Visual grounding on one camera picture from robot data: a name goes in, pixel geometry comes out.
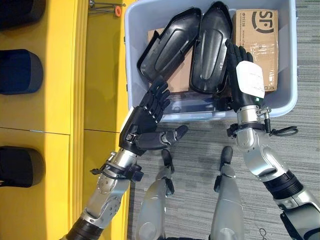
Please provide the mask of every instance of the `brown cardboard box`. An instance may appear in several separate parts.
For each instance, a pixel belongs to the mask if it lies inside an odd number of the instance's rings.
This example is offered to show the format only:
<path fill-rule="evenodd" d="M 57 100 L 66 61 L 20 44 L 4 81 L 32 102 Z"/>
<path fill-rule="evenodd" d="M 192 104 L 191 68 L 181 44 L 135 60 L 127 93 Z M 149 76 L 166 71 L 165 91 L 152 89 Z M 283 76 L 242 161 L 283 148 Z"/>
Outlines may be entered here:
<path fill-rule="evenodd" d="M 164 28 L 156 29 L 161 34 Z M 148 32 L 148 41 L 154 36 L 154 30 Z M 175 70 L 172 76 L 168 79 L 168 89 L 171 93 L 186 92 L 189 90 L 189 76 L 192 60 L 191 48 L 185 55 L 183 63 Z"/>
<path fill-rule="evenodd" d="M 273 92 L 278 84 L 278 11 L 240 9 L 233 17 L 233 42 L 243 46 L 262 68 L 264 89 Z"/>

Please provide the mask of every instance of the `plastic storage bin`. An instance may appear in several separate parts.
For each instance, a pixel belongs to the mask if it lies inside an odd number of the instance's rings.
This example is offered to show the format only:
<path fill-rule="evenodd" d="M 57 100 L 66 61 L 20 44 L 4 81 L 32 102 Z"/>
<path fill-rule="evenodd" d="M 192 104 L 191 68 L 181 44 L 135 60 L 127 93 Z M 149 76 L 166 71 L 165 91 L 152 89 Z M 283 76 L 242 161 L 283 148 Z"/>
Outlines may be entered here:
<path fill-rule="evenodd" d="M 148 31 L 164 28 L 170 19 L 190 8 L 207 11 L 212 0 L 141 0 L 125 13 L 126 77 L 129 108 L 137 106 L 149 83 L 138 72 L 137 61 L 148 45 Z M 278 10 L 278 87 L 265 96 L 264 105 L 272 108 L 271 117 L 290 112 L 297 102 L 297 26 L 295 0 L 224 0 L 231 16 L 236 9 Z M 210 95 L 194 92 L 174 94 L 162 121 L 223 120 L 236 118 L 231 111 L 215 111 Z"/>

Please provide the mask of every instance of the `black plastic cover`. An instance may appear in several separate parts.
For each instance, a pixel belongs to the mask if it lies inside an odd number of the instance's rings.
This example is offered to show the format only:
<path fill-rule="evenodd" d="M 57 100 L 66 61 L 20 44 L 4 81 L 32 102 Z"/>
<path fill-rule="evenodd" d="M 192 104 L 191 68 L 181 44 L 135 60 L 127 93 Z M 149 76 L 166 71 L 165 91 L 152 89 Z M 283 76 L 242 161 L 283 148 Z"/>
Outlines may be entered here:
<path fill-rule="evenodd" d="M 35 149 L 0 146 L 0 187 L 29 188 L 44 174 L 45 162 Z"/>
<path fill-rule="evenodd" d="M 42 85 L 44 71 L 37 55 L 26 49 L 0 50 L 0 94 L 30 94 Z"/>
<path fill-rule="evenodd" d="M 0 30 L 38 21 L 45 8 L 46 0 L 1 0 Z"/>
<path fill-rule="evenodd" d="M 226 86 L 227 47 L 233 24 L 228 7 L 221 1 L 204 14 L 198 41 L 192 52 L 190 87 L 202 94 L 216 94 Z"/>
<path fill-rule="evenodd" d="M 201 22 L 201 10 L 190 8 L 174 16 L 161 35 L 154 31 L 153 38 L 137 62 L 137 68 L 149 82 L 162 76 L 165 81 L 184 61 L 194 45 Z"/>

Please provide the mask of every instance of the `white label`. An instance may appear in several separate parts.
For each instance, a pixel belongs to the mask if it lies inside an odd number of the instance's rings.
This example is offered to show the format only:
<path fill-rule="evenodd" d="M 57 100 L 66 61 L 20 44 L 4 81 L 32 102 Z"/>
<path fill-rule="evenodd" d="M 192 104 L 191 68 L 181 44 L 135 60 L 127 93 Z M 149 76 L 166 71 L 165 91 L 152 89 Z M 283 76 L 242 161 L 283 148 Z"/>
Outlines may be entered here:
<path fill-rule="evenodd" d="M 262 68 L 250 61 L 241 61 L 236 66 L 236 76 L 240 91 L 255 97 L 265 97 Z"/>

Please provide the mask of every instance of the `robot forearm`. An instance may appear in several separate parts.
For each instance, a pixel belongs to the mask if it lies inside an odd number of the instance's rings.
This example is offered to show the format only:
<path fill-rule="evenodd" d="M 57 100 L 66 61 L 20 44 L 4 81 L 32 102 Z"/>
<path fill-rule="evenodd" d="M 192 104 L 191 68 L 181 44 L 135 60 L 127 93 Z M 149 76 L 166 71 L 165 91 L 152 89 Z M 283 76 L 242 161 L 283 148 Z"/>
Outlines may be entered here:
<path fill-rule="evenodd" d="M 100 173 L 96 189 L 80 218 L 63 240 L 97 240 L 119 210 L 121 199 L 130 180 L 139 181 L 143 175 L 136 165 L 137 155 L 120 149 L 112 152 L 106 163 L 95 169 Z"/>
<path fill-rule="evenodd" d="M 237 111 L 236 142 L 244 154 L 244 162 L 283 210 L 281 219 L 290 236 L 297 240 L 319 239 L 320 204 L 270 147 L 270 136 L 266 133 L 270 126 L 262 127 L 259 112 L 255 105 Z"/>

